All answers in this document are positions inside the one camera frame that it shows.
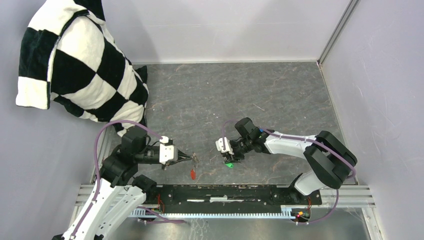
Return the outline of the metal key holder red handle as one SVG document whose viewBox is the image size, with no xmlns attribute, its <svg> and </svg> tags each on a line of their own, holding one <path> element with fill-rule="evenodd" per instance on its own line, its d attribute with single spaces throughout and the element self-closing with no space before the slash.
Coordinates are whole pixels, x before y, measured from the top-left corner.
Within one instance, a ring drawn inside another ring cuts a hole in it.
<svg viewBox="0 0 424 240">
<path fill-rule="evenodd" d="M 194 153 L 194 152 L 192 153 L 191 160 L 192 160 L 192 168 L 191 168 L 191 171 L 190 171 L 190 177 L 191 177 L 192 180 L 195 180 L 196 177 L 197 177 L 196 169 L 199 165 L 199 159 L 198 159 L 196 153 Z"/>
</svg>

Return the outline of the key with green tag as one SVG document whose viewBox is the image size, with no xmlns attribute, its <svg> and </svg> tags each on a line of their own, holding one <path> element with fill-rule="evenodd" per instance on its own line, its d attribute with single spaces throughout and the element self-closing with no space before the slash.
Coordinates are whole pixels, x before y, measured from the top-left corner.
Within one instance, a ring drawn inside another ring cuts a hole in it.
<svg viewBox="0 0 424 240">
<path fill-rule="evenodd" d="M 224 164 L 230 169 L 234 167 L 234 164 L 232 162 L 225 162 Z"/>
</svg>

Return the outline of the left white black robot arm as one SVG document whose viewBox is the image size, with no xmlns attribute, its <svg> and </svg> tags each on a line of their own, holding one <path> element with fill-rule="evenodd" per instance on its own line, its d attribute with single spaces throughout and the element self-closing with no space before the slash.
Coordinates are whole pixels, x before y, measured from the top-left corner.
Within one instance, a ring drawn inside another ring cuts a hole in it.
<svg viewBox="0 0 424 240">
<path fill-rule="evenodd" d="M 106 240 L 138 206 L 156 200 L 157 183 L 145 175 L 135 176 L 138 166 L 159 164 L 165 169 L 193 157 L 178 150 L 166 136 L 151 144 L 153 134 L 141 124 L 126 131 L 121 144 L 102 165 L 95 166 L 95 184 L 81 212 L 54 240 Z"/>
</svg>

